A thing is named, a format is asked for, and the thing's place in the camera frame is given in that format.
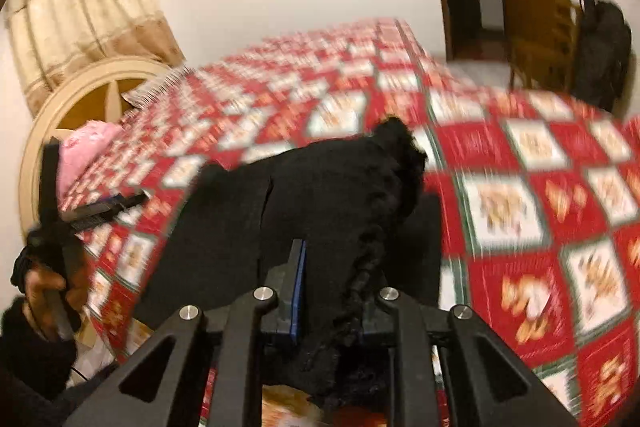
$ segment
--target curtain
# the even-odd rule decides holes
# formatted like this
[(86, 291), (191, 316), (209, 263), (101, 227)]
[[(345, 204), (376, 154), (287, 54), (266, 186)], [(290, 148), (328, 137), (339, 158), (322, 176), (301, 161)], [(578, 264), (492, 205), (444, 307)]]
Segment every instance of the curtain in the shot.
[(155, 0), (8, 0), (6, 24), (33, 115), (69, 76), (103, 58), (184, 60)]

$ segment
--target pink pillow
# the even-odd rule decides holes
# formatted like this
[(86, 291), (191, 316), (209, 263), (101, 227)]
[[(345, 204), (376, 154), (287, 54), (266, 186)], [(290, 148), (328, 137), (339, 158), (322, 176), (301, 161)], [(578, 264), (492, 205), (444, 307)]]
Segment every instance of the pink pillow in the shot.
[(117, 124), (90, 120), (62, 142), (58, 165), (58, 201), (121, 131), (122, 127)]

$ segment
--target wooden chair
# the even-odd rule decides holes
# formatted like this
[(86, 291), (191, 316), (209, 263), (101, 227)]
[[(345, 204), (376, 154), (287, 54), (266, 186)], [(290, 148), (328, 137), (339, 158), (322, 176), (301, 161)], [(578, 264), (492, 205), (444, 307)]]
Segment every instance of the wooden chair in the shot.
[(524, 89), (532, 89), (534, 80), (538, 89), (571, 89), (582, 7), (557, 0), (553, 17), (550, 47), (520, 37), (511, 39), (509, 89), (514, 88), (516, 74)]

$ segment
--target bed sheet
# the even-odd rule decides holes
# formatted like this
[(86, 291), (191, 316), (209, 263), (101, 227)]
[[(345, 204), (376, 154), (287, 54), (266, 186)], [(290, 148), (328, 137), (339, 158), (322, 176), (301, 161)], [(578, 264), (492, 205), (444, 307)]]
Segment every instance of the bed sheet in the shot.
[(569, 97), (453, 78), (396, 20), (270, 39), (124, 118), (64, 203), (152, 194), (82, 236), (98, 332), (120, 357), (148, 336), (131, 310), (205, 162), (233, 168), (391, 114), (442, 198), (441, 307), (470, 304), (581, 425), (604, 425), (638, 375), (639, 143)]

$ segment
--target bolt head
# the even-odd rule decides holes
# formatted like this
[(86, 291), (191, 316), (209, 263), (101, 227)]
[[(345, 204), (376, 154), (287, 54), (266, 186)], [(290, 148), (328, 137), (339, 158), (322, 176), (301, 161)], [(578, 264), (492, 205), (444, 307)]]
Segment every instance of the bolt head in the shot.
[(198, 313), (200, 313), (198, 308), (196, 308), (196, 306), (192, 306), (191, 304), (180, 308), (180, 318), (184, 319), (185, 321), (194, 319), (198, 316)]
[(400, 292), (391, 286), (386, 286), (380, 290), (380, 297), (385, 301), (395, 301), (400, 296)]
[(258, 301), (268, 301), (273, 297), (273, 290), (268, 286), (260, 286), (254, 290), (254, 298)]
[(458, 304), (457, 306), (453, 306), (453, 315), (455, 318), (460, 319), (461, 321), (466, 321), (473, 316), (474, 312), (471, 310), (469, 306), (465, 304)]

